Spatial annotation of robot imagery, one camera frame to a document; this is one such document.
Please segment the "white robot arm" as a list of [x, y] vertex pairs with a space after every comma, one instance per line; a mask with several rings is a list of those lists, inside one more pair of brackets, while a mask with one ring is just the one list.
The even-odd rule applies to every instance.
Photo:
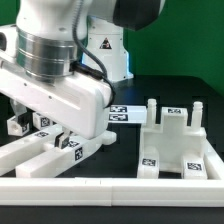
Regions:
[[115, 91], [105, 69], [77, 61], [87, 18], [139, 30], [165, 0], [21, 0], [14, 24], [0, 26], [0, 93], [86, 139], [108, 126]]

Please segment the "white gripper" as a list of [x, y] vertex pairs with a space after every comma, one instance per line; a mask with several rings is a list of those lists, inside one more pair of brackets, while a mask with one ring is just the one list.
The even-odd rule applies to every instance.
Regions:
[[[85, 139], [102, 134], [108, 125], [108, 84], [80, 73], [56, 79], [53, 84], [29, 77], [15, 59], [0, 50], [0, 92], [12, 98], [19, 125], [28, 123], [27, 108], [53, 120]], [[56, 136], [54, 146], [68, 146], [70, 133]]]

